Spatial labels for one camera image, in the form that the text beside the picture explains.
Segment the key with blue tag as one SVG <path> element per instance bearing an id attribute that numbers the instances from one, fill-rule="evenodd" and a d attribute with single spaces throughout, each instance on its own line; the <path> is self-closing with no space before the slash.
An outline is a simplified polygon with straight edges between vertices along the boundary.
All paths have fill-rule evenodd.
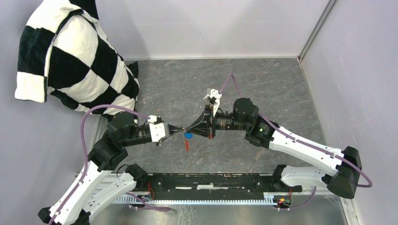
<path id="1" fill-rule="evenodd" d="M 185 133 L 184 133 L 184 137 L 185 137 L 185 139 L 191 139 L 191 138 L 193 137 L 193 134 L 192 134 L 192 133 L 185 132 Z"/>

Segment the metal key holder red handle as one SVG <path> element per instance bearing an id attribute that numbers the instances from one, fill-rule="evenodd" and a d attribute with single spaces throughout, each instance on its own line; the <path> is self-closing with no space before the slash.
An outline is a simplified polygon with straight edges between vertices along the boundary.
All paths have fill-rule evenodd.
<path id="1" fill-rule="evenodd" d="M 188 152 L 188 151 L 190 150 L 190 147 L 189 147 L 189 139 L 185 139 L 185 137 L 184 137 L 184 143 L 185 143 L 186 151 Z"/>

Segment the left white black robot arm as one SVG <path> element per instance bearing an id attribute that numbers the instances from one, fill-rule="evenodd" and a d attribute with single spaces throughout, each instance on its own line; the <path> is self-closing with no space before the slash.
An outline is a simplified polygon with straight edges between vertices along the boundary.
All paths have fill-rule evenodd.
<path id="1" fill-rule="evenodd" d="M 128 156 L 127 147 L 146 143 L 159 144 L 174 133 L 183 131 L 163 121 L 159 116 L 148 116 L 143 125 L 136 121 L 137 112 L 119 112 L 107 125 L 104 135 L 90 152 L 84 150 L 84 166 L 61 199 L 51 207 L 42 208 L 38 217 L 47 225 L 88 225 L 94 217 L 120 196 L 132 190 L 150 187 L 148 173 L 137 164 L 128 165 L 125 172 L 110 185 L 94 194 Z"/>

